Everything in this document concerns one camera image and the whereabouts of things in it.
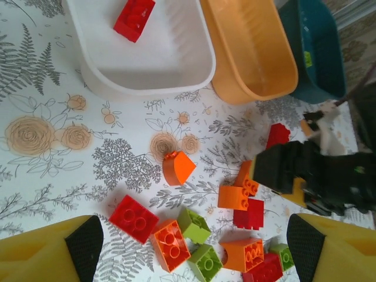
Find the white plastic bin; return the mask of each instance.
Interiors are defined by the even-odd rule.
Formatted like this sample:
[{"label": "white plastic bin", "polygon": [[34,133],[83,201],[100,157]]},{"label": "white plastic bin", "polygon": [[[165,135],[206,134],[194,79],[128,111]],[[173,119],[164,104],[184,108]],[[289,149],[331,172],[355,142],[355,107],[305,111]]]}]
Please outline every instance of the white plastic bin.
[{"label": "white plastic bin", "polygon": [[113,30],[127,0],[63,0],[81,74],[109,100],[156,99],[211,81],[214,49],[199,0],[156,0],[136,43]]}]

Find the table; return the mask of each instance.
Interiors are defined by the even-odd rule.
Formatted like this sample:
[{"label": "table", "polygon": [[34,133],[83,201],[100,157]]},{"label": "table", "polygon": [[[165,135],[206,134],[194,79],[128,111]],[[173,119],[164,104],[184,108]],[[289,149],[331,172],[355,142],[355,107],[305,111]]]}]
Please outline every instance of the table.
[{"label": "table", "polygon": [[[187,263],[163,271],[149,241],[141,246],[108,222],[129,194],[161,219],[175,219],[183,206],[198,212],[220,255],[219,241],[286,242],[290,215],[308,211],[261,187],[256,198],[265,201],[264,228],[236,229],[233,212],[217,208],[218,187],[265,148],[271,124],[281,122],[291,140],[304,140],[299,121],[317,107],[289,96],[230,106],[210,85],[163,100],[102,100],[82,80],[58,3],[0,0],[0,238],[97,214],[105,242],[95,281],[195,281]],[[355,152],[348,106],[341,110],[335,134]],[[169,187],[161,174],[163,155],[175,149],[197,164],[181,187]],[[372,215],[355,210],[333,218],[374,228]],[[214,281],[241,281],[241,275],[222,269]],[[295,268],[283,281],[298,281]]]}]

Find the teal plastic bin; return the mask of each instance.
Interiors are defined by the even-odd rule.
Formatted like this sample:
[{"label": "teal plastic bin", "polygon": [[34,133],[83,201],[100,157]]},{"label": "teal plastic bin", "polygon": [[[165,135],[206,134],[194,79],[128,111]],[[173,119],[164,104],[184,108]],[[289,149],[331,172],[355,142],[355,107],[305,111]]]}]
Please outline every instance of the teal plastic bin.
[{"label": "teal plastic bin", "polygon": [[320,0],[289,0],[279,9],[299,72],[297,99],[317,104],[346,94],[335,20]]}]

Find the orange plastic bin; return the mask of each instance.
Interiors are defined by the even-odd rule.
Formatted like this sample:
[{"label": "orange plastic bin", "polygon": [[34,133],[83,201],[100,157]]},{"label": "orange plastic bin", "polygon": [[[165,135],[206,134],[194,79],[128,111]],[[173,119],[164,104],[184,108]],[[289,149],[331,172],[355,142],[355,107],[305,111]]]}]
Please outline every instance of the orange plastic bin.
[{"label": "orange plastic bin", "polygon": [[298,84],[273,0],[201,0],[216,52],[213,86],[230,104],[288,95]]}]

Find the plastic bin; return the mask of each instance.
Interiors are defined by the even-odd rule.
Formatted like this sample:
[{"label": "plastic bin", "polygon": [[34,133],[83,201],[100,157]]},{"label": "plastic bin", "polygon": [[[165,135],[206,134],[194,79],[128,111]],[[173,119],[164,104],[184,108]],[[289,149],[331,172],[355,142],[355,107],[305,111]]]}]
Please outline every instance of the plastic bin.
[{"label": "plastic bin", "polygon": [[273,0],[201,0],[217,58],[213,86],[230,104],[290,94],[293,53]]},{"label": "plastic bin", "polygon": [[329,9],[320,0],[289,0],[279,14],[299,71],[292,95],[312,104],[343,97],[341,46]]},{"label": "plastic bin", "polygon": [[216,68],[199,0],[158,0],[137,43],[113,30],[127,0],[63,0],[81,73],[110,100],[198,90]]}]

